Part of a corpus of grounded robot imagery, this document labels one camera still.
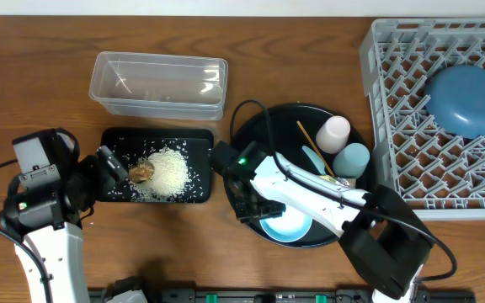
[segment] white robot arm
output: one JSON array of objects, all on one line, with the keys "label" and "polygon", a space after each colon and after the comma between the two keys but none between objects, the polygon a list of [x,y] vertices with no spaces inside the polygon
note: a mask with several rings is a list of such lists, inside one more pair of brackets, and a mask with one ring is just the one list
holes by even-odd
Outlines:
[{"label": "white robot arm", "polygon": [[[277,157],[280,161],[280,165],[282,165],[285,170],[289,171],[293,178],[297,178],[298,180],[301,180],[316,189],[329,193],[338,199],[346,199],[361,206],[366,204],[366,200],[363,197],[365,194],[368,194],[368,192],[365,190],[351,189],[331,183],[299,168],[287,161],[287,159],[279,153],[277,153]],[[344,234],[342,225],[346,221],[351,222],[359,214],[359,211],[354,208],[343,206],[337,201],[333,201],[320,194],[305,189],[293,182],[293,180],[286,178],[276,166],[272,156],[266,157],[261,164],[259,164],[255,173],[256,175],[250,183],[262,197],[292,206],[327,227],[338,237],[341,237]],[[415,283],[412,282],[409,290],[399,300],[394,300],[382,294],[380,291],[375,290],[372,300],[374,303],[408,303],[414,295],[415,286]]]},{"label": "white robot arm", "polygon": [[[89,303],[80,214],[89,210],[91,215],[98,193],[111,189],[128,172],[106,146],[78,162],[77,140],[63,129],[21,137],[13,145],[22,173],[9,185],[1,225],[40,260],[52,303]],[[25,191],[18,193],[20,183]],[[15,251],[32,302],[45,303],[45,281],[35,262],[21,247],[15,246]],[[126,291],[107,302],[147,303],[140,290]]]}]

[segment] clear plastic container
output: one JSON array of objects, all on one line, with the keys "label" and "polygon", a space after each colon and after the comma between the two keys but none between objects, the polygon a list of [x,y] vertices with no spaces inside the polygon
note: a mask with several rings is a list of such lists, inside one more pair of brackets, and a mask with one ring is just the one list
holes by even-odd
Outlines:
[{"label": "clear plastic container", "polygon": [[219,120],[226,87],[223,59],[105,51],[97,57],[89,96],[111,114]]}]

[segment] wooden table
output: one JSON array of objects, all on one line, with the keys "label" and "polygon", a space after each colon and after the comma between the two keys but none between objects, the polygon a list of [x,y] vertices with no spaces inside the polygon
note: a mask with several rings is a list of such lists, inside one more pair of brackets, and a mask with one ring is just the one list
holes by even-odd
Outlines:
[{"label": "wooden table", "polygon": [[[372,19],[179,17],[0,17],[0,162],[11,140],[61,126],[94,152],[110,126],[202,127],[227,140],[228,121],[246,98],[267,105],[320,104],[348,117],[373,146],[370,106],[362,93],[359,45]],[[100,51],[224,58],[229,62],[220,122],[141,119],[108,114],[88,96]],[[248,106],[240,125],[258,110]],[[16,165],[0,169],[0,209]],[[429,223],[455,252],[452,279],[432,289],[476,292],[485,302],[485,222]],[[334,289],[362,285],[339,245],[280,247],[240,225],[216,178],[202,205],[97,204],[83,228],[89,287],[142,274],[154,287]],[[435,249],[423,274],[448,270]],[[0,237],[0,302],[28,302],[13,246]]]}]

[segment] round black plate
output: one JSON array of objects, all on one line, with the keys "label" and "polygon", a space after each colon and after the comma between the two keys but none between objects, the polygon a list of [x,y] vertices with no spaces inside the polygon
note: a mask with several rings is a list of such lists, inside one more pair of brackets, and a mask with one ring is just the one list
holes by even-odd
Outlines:
[{"label": "round black plate", "polygon": [[[308,135],[314,139],[317,131],[334,113],[312,104],[282,104],[270,108],[269,114],[273,124],[276,151],[298,167],[310,173],[318,174],[308,156],[302,151],[303,146],[311,146],[296,122],[300,121]],[[256,114],[238,130],[231,145],[242,151],[252,141],[267,143],[269,138],[266,129],[263,113]],[[348,144],[353,142],[365,145],[359,132],[351,127]],[[328,155],[324,152],[322,152],[322,155],[329,167],[332,167],[334,155]],[[375,180],[376,172],[372,165],[368,165],[364,174],[357,179],[356,187],[371,191],[375,187]],[[251,221],[248,223],[248,227],[265,239],[286,247],[320,247],[338,240],[336,235],[316,221],[312,223],[312,228],[301,240],[290,243],[278,242],[269,237],[261,228],[259,220]]]}]

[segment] light blue bowl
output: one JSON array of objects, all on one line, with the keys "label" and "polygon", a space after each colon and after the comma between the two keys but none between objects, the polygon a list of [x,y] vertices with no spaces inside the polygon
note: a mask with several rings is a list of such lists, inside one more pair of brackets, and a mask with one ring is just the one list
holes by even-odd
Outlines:
[{"label": "light blue bowl", "polygon": [[469,139],[485,136],[485,70],[453,66],[431,79],[426,109],[446,131]]},{"label": "light blue bowl", "polygon": [[261,224],[265,233],[276,241],[295,242],[310,231],[312,221],[311,217],[286,205],[285,212],[281,217],[263,219],[259,221],[259,224]]}]

